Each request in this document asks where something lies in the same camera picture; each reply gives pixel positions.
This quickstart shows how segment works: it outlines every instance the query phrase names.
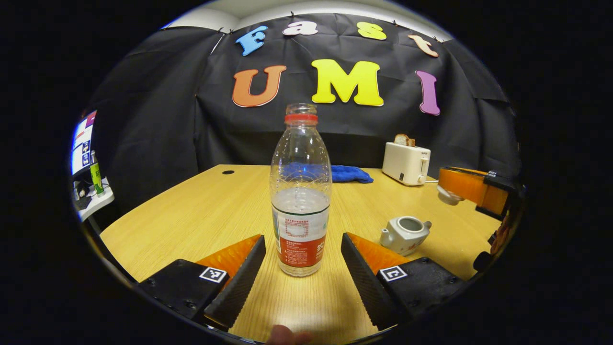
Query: white teapot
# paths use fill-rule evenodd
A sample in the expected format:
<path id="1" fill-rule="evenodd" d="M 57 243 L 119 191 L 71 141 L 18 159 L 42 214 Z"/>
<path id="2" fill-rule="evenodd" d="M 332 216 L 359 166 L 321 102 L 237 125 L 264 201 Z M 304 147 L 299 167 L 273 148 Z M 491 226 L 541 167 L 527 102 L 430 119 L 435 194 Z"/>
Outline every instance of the white teapot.
<path id="1" fill-rule="evenodd" d="M 381 230 L 381 245 L 400 255 L 413 253 L 430 234 L 432 223 L 410 216 L 396 217 Z"/>

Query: black cloth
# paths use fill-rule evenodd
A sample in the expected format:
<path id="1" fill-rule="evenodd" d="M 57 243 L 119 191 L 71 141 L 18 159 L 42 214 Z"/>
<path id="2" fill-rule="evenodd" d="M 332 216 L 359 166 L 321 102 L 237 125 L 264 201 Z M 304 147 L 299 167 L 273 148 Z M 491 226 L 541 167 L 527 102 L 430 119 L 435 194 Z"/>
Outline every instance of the black cloth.
<path id="1" fill-rule="evenodd" d="M 314 21 L 314 35 L 284 36 L 295 21 Z M 382 27 L 384 41 L 362 37 L 360 21 Z M 235 41 L 265 25 L 264 45 L 247 56 Z M 408 37 L 417 34 L 433 58 Z M 290 103 L 312 103 L 318 71 L 313 60 L 333 59 L 349 74 L 358 61 L 380 66 L 381 107 L 337 96 L 317 104 L 318 130 L 333 165 L 380 168 L 385 143 L 398 133 L 432 151 L 428 174 L 440 166 L 496 170 L 516 176 L 520 162 L 509 101 L 491 73 L 455 40 L 431 37 L 372 18 L 311 14 L 283 17 L 232 34 L 179 27 L 154 33 L 120 61 L 91 100 L 97 109 L 92 146 L 122 213 L 218 164 L 270 164 Z M 257 69 L 251 93 L 264 91 L 264 68 L 285 65 L 279 92 L 259 107 L 232 101 L 234 74 Z M 438 116 L 420 111 L 416 71 L 437 78 Z"/>

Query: bread slice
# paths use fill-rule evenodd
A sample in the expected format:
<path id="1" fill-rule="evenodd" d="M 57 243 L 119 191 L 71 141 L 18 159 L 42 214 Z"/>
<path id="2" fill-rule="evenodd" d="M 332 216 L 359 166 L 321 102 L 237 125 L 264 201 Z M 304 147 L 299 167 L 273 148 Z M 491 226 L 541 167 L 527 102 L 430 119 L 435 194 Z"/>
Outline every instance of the bread slice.
<path id="1" fill-rule="evenodd" d="M 394 138 L 394 144 L 406 146 L 409 137 L 406 134 L 396 134 L 396 138 Z"/>
<path id="2" fill-rule="evenodd" d="M 415 147 L 415 139 L 409 138 L 406 134 L 396 134 L 394 144 Z"/>

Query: yellow letter m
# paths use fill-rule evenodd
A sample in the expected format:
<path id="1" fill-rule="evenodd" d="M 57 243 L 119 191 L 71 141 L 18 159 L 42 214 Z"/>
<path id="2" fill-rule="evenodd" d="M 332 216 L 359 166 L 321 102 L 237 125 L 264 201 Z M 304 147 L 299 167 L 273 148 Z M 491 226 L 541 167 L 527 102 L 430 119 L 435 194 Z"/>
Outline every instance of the yellow letter m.
<path id="1" fill-rule="evenodd" d="M 347 75 L 339 64 L 330 59 L 314 60 L 311 65 L 317 68 L 317 93 L 313 95 L 314 103 L 334 103 L 332 86 L 344 103 L 349 101 L 357 87 L 353 100 L 364 106 L 380 107 L 383 99 L 379 97 L 377 71 L 379 65 L 369 61 L 358 61 Z"/>

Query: white toaster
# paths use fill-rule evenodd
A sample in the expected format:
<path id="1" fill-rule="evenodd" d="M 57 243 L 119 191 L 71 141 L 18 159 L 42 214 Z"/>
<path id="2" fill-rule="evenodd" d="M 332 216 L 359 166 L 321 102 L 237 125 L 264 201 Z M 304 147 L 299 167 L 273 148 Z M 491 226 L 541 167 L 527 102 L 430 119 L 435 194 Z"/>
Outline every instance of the white toaster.
<path id="1" fill-rule="evenodd" d="M 430 150 L 387 142 L 383 173 L 405 185 L 422 185 L 428 176 Z"/>

